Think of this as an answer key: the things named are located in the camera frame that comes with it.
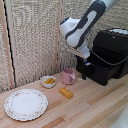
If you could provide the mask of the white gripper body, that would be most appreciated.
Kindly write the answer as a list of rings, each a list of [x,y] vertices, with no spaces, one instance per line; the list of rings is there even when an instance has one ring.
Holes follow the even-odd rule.
[[[89,49],[87,47],[78,48],[79,56],[83,59],[87,59],[90,56]]]

